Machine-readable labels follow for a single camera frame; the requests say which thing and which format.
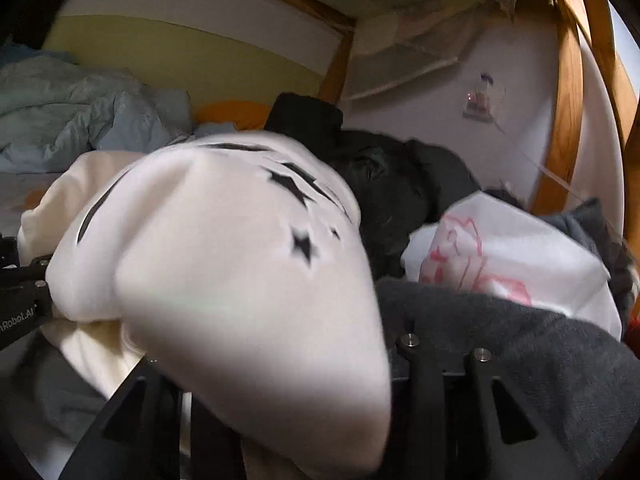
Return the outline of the white cream hooded sweatshirt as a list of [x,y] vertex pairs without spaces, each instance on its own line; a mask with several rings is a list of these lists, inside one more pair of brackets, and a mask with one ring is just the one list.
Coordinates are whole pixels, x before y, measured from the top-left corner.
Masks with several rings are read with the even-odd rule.
[[24,212],[48,257],[43,333],[111,396],[145,356],[314,478],[381,463],[390,367],[360,210],[310,151],[266,132],[90,152]]

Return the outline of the grey printed bed sheet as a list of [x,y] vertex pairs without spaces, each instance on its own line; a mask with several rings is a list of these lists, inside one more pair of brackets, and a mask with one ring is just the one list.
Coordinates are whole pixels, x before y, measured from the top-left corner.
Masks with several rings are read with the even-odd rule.
[[25,210],[34,208],[29,203],[32,193],[46,192],[60,174],[2,174],[1,175],[1,234],[15,236]]

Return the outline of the dark grey garment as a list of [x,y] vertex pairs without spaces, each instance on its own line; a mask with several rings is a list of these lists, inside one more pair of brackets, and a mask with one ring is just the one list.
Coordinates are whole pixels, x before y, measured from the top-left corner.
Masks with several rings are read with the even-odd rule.
[[309,328],[333,364],[348,360],[347,333],[373,327],[359,348],[380,350],[400,337],[412,314],[422,340],[448,364],[475,348],[497,359],[512,384],[549,426],[578,470],[576,479],[634,479],[639,474],[639,362],[590,324],[477,294],[388,280],[373,283],[356,229],[336,209],[309,214],[290,203],[237,207],[166,202],[154,208],[91,203],[63,231],[67,247],[87,248],[107,266],[140,240],[154,240],[149,262],[134,269],[154,298],[173,282],[211,278],[228,263],[254,311],[230,310],[239,333],[263,327],[260,356],[283,350],[285,335]]

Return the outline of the white shirt pink print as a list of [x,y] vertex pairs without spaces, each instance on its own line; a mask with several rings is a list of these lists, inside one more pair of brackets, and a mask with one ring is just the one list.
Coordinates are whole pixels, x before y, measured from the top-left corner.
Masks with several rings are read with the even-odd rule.
[[600,256],[486,193],[460,200],[439,222],[412,233],[401,263],[409,281],[562,313],[622,338],[611,274]]

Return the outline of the light blue blanket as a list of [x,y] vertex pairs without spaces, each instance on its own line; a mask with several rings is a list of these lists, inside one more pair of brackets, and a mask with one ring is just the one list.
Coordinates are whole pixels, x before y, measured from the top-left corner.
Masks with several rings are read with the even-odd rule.
[[157,89],[126,70],[84,67],[66,52],[1,48],[1,171],[60,174],[81,154],[143,154],[230,132],[197,127],[188,94]]

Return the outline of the black garment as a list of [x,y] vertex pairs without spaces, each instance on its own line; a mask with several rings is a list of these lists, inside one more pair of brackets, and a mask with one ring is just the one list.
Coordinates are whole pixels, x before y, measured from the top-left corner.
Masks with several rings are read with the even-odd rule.
[[295,93],[277,97],[265,129],[303,145],[337,172],[360,209],[360,237],[373,277],[406,274],[410,234],[480,190],[463,160],[439,145],[343,127],[336,106]]

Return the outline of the orange cloth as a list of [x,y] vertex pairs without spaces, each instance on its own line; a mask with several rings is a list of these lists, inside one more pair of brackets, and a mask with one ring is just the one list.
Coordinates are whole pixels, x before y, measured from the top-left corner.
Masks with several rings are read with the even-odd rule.
[[206,104],[194,113],[198,124],[230,122],[236,130],[262,130],[271,107],[250,101],[221,101]]

